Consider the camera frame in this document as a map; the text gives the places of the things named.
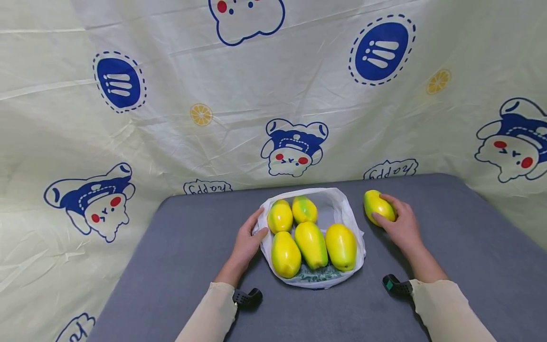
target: papaya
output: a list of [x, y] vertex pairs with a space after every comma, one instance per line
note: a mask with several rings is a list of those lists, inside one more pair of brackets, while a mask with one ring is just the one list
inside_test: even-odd
[[302, 222], [294, 230], [294, 241], [311, 270], [327, 266], [329, 257], [325, 238], [314, 222]]
[[306, 196], [293, 198], [293, 217], [297, 224], [303, 222], [317, 222], [317, 207]]
[[357, 239], [351, 229], [340, 223], [331, 225], [325, 234], [325, 243], [334, 267], [342, 272], [355, 267]]
[[388, 201], [380, 198], [380, 195], [381, 193], [377, 190], [368, 190], [363, 196], [363, 205], [365, 207], [366, 216], [378, 227], [381, 226], [374, 219], [373, 212], [377, 212], [392, 222], [396, 220], [395, 210]]
[[300, 270], [302, 254], [293, 237], [287, 231], [280, 231], [273, 237], [272, 265], [274, 271], [283, 278], [292, 278]]
[[268, 227], [274, 234], [280, 231], [290, 231], [293, 227], [293, 212], [289, 202], [277, 200], [268, 213]]

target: person's left hand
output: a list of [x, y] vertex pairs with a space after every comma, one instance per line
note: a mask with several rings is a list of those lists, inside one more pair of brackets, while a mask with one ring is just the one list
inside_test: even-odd
[[252, 214], [247, 221], [241, 226], [236, 236], [236, 243], [234, 244], [234, 250], [230, 256], [230, 260], [245, 271], [251, 262], [251, 259], [257, 253], [260, 242], [268, 234], [268, 228], [260, 229], [256, 234], [251, 235], [254, 226], [257, 223], [258, 217], [264, 208], [259, 208]]

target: yellow lemon slice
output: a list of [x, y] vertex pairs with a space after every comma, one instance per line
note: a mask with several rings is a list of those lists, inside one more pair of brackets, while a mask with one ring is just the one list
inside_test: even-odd
[[442, 89], [446, 87], [448, 82], [450, 81], [450, 78], [452, 75], [450, 74], [450, 71], [447, 69], [442, 69], [437, 71], [431, 79], [429, 79], [429, 83], [427, 84], [427, 93], [430, 95], [433, 95], [435, 93], [440, 92]]
[[213, 111], [203, 103], [196, 103], [190, 108], [192, 120], [198, 126], [207, 126], [213, 119]]

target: beige sleeve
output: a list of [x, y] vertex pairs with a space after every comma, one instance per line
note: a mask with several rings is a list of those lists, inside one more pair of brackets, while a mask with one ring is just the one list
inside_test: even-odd
[[432, 342], [496, 342], [456, 283], [410, 282], [416, 313], [422, 317]]
[[175, 342], [224, 341], [237, 312], [234, 290], [232, 285], [212, 282]]

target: gray table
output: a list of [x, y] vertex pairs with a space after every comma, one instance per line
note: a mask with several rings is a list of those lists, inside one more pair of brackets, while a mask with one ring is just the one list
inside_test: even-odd
[[264, 301], [258, 311], [238, 314], [227, 341], [428, 340], [412, 305], [382, 287], [386, 274], [406, 280], [411, 271], [389, 238], [366, 219], [362, 201], [369, 189], [413, 206], [424, 243], [498, 342], [547, 340], [547, 254], [460, 180], [435, 174], [168, 198], [89, 341], [174, 341], [245, 219], [267, 198], [315, 186], [337, 187], [348, 197], [364, 231], [362, 269], [331, 289], [312, 291], [278, 280], [259, 252], [240, 288], [260, 288]]

